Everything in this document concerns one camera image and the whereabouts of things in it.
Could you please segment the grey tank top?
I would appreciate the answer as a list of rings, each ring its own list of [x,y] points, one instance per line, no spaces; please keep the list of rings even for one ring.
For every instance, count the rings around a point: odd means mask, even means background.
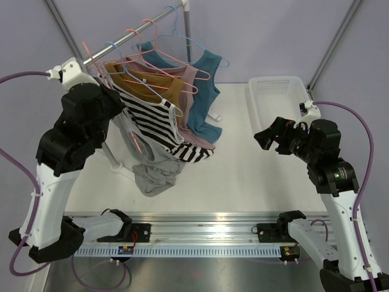
[[[124,143],[131,156],[139,163],[132,166],[135,183],[143,195],[154,197],[176,184],[176,177],[185,164],[170,155],[161,145],[140,132],[127,109],[114,118]],[[130,132],[136,135],[142,149],[140,154],[132,140]]]

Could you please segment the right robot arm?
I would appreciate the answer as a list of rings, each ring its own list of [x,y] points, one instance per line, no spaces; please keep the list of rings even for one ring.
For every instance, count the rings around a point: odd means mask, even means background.
[[[277,228],[308,253],[320,270],[324,290],[387,290],[388,274],[376,263],[364,228],[354,226],[362,221],[354,205],[359,185],[352,165],[339,156],[341,133],[337,124],[316,119],[307,125],[278,117],[254,138],[263,150],[276,142],[278,154],[295,155],[306,163],[309,180],[331,220],[336,247],[318,235],[298,210],[281,213]]]

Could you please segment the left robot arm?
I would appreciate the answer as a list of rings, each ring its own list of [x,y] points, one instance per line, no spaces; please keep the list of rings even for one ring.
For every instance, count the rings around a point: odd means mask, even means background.
[[[9,239],[28,246],[29,257],[38,264],[69,258],[89,241],[117,243],[119,254],[133,254],[136,244],[149,242],[150,224],[134,223],[118,209],[79,219],[64,215],[87,158],[102,148],[109,121],[122,111],[119,94],[105,85],[82,83],[71,87],[61,104],[61,115],[38,145],[38,188],[27,220],[10,231]]]

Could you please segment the black white striped tank top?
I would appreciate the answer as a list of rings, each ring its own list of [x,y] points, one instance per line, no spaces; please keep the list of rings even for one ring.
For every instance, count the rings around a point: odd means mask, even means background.
[[[182,162],[193,164],[214,154],[213,150],[184,141],[179,133],[176,116],[173,115],[175,104],[166,99],[160,103],[146,102],[117,85],[113,85],[113,88],[119,92],[124,104],[121,120],[129,132],[153,141]]]

